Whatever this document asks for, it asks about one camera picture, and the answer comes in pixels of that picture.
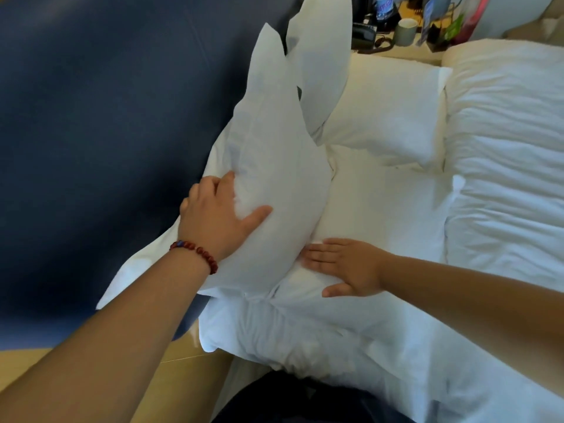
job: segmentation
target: bottle label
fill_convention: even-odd
[[[383,20],[394,11],[394,0],[375,0],[376,20]]]

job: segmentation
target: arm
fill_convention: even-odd
[[[306,268],[343,280],[324,297],[389,291],[564,397],[564,294],[347,239],[310,245],[303,257]]]
[[[232,172],[206,177],[180,206],[179,238],[217,261],[233,253],[271,212],[234,210]],[[0,394],[0,421],[129,422],[166,347],[208,277],[204,259],[173,249],[110,304]]]

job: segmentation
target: dark clothing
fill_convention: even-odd
[[[372,394],[273,371],[251,383],[213,423],[413,423]]]

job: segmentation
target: gray ceramic mug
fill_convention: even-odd
[[[417,34],[418,21],[415,19],[402,19],[394,32],[394,43],[396,46],[411,46]]]

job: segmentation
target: hand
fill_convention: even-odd
[[[326,239],[304,248],[302,258],[304,267],[344,282],[325,288],[323,297],[367,297],[384,290],[384,266],[397,257],[366,242]]]
[[[222,179],[204,177],[180,205],[178,240],[201,246],[217,262],[234,253],[272,212],[271,206],[261,206],[245,219],[237,219],[234,180],[233,172]]]

